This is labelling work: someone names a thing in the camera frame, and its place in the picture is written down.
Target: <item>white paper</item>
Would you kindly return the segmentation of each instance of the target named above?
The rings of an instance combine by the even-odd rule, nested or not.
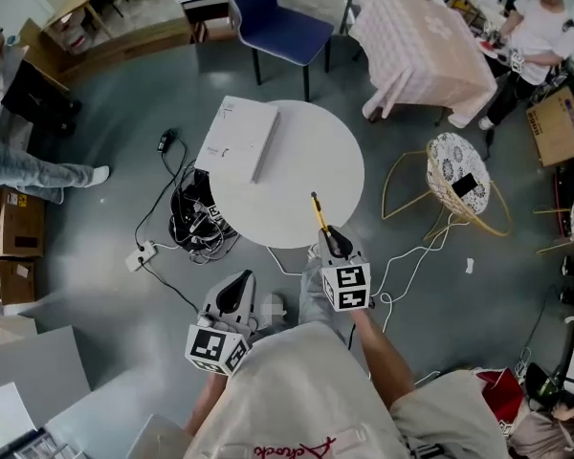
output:
[[[28,278],[29,270],[26,269],[23,265],[17,264],[16,272],[17,272],[17,275],[21,275],[24,279]]]

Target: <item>power adapter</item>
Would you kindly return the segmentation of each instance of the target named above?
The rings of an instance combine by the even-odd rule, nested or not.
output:
[[[176,135],[177,135],[176,129],[170,128],[164,131],[164,134],[160,138],[160,142],[157,145],[157,151],[162,154],[166,153],[167,150],[170,148],[170,145],[174,142]]]

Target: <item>person in white t-shirt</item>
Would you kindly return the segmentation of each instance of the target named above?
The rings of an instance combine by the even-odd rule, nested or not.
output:
[[[351,311],[368,379],[333,324],[320,268],[318,253],[309,252],[296,328],[285,329],[281,319],[229,380],[209,374],[185,426],[185,457],[507,459],[471,372],[416,389],[407,363],[369,312]]]
[[[499,33],[508,47],[523,56],[519,75],[495,59],[487,57],[494,77],[509,73],[502,89],[478,125],[484,130],[498,126],[519,104],[544,83],[551,67],[574,53],[574,22],[563,0],[517,0]]]
[[[70,101],[53,84],[24,61],[24,52],[5,44],[0,28],[0,100],[9,112],[57,134],[75,130],[72,117],[80,102]]]

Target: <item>jeans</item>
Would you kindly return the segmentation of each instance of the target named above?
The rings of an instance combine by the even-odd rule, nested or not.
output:
[[[91,166],[50,164],[0,142],[0,186],[61,204],[64,187],[88,186],[93,174]]]
[[[71,103],[34,66],[22,61],[2,105],[42,129],[59,133]]]
[[[530,98],[536,90],[537,85],[532,85],[525,81],[520,75],[511,72],[510,69],[502,65],[496,59],[485,56],[487,64],[491,68],[491,73],[494,77],[501,77],[502,75],[510,72],[503,87],[499,91],[494,102],[487,111],[487,117],[494,125],[499,125],[506,116],[513,112],[520,100]]]
[[[302,272],[299,290],[298,325],[318,321],[327,325],[344,343],[344,337],[334,323],[334,313],[334,308],[321,286],[321,259],[315,257],[308,261]],[[286,321],[267,326],[256,332],[249,339],[249,344],[287,329],[289,329],[289,325]]]

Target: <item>black phone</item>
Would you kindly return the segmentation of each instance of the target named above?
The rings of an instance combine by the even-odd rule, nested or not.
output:
[[[474,175],[469,173],[468,175],[461,177],[457,182],[453,183],[451,187],[453,188],[455,194],[457,194],[459,197],[463,197],[468,192],[473,190],[477,185],[478,183],[476,182]]]

